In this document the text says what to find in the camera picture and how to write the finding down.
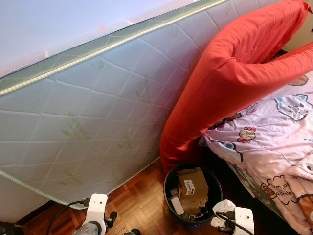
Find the white quilted mattress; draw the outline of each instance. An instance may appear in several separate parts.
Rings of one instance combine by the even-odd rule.
[[[2,91],[0,169],[69,202],[114,190],[158,158],[162,128],[208,42],[274,2],[206,7]]]

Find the white wall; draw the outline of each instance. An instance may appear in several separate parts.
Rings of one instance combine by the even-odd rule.
[[[48,200],[0,177],[0,221],[15,223]]]
[[[310,7],[313,10],[313,0],[308,0]],[[305,44],[313,42],[313,14],[308,13],[308,17],[305,20],[299,31],[291,38],[291,40],[283,47],[285,51],[292,51]]]
[[[0,77],[193,0],[2,0]]]

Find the black cable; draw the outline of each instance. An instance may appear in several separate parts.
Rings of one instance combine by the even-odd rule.
[[[241,226],[241,225],[237,224],[236,222],[234,222],[234,221],[232,221],[232,220],[230,220],[230,219],[228,219],[228,218],[222,216],[223,213],[221,213],[221,212],[216,212],[215,214],[216,214],[219,218],[221,218],[221,219],[223,219],[223,220],[226,220],[228,223],[231,223],[232,225],[237,226],[238,228],[244,230],[244,231],[247,232],[248,234],[254,235],[252,232],[250,232],[248,229],[244,228],[243,226]]]
[[[76,201],[76,202],[71,202],[69,204],[67,204],[55,217],[54,219],[50,222],[48,228],[47,228],[47,232],[46,232],[46,235],[49,235],[49,232],[50,232],[50,229],[52,227],[52,224],[54,223],[54,221],[59,217],[60,214],[62,214],[67,208],[69,208],[71,205],[74,205],[74,204],[83,204],[84,201]]]

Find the cartoon print blanket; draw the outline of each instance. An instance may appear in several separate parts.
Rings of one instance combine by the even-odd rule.
[[[245,170],[298,233],[313,234],[313,86],[261,100],[202,140]]]

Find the label on box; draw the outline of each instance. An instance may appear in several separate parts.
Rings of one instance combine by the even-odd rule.
[[[186,188],[187,188],[187,192],[186,195],[194,195],[195,193],[195,186],[192,183],[191,180],[184,180]]]

